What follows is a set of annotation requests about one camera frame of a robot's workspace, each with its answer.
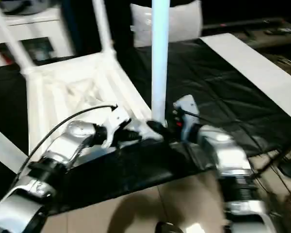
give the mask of white stand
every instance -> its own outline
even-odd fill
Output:
[[[0,30],[27,82],[30,151],[60,121],[81,109],[103,102],[124,106],[133,119],[144,122],[151,118],[150,108],[115,58],[102,0],[93,0],[93,5],[102,52],[40,67],[32,63],[22,45],[13,38],[0,12]],[[100,124],[109,111],[101,109],[81,117]],[[41,146],[33,161],[40,158],[59,133],[60,130]]]

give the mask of black leather surface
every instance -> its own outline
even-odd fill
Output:
[[[198,163],[196,155],[203,161]],[[199,164],[209,162],[199,147],[188,154],[182,144],[169,146],[149,139],[70,170],[52,213],[82,208],[197,174],[205,170]]]
[[[201,116],[230,132],[249,156],[291,144],[291,118],[202,41],[170,44],[169,49],[168,118],[172,111],[171,103],[192,94]],[[118,59],[150,104],[151,49],[121,52]],[[0,68],[0,78],[18,76],[17,70],[7,72],[6,69]],[[18,78],[19,85],[0,83],[2,91],[12,90],[4,95],[5,100],[0,101],[0,108],[4,109],[0,110],[0,126],[8,120],[11,126],[4,129],[4,133],[24,150],[27,144],[27,135],[22,133],[27,128],[26,85],[21,77]],[[69,171],[63,195],[58,200],[60,207],[55,208],[53,213],[81,208],[196,174],[201,172],[197,160],[207,158],[198,148],[194,154],[188,155],[183,152],[181,144],[174,145],[176,150],[164,143],[148,144],[149,141],[145,141],[124,148]]]
[[[118,60],[150,106],[151,48],[118,53]],[[231,133],[248,156],[291,144],[291,117],[203,41],[171,43],[167,73],[167,118],[172,103],[191,94],[200,116]]]

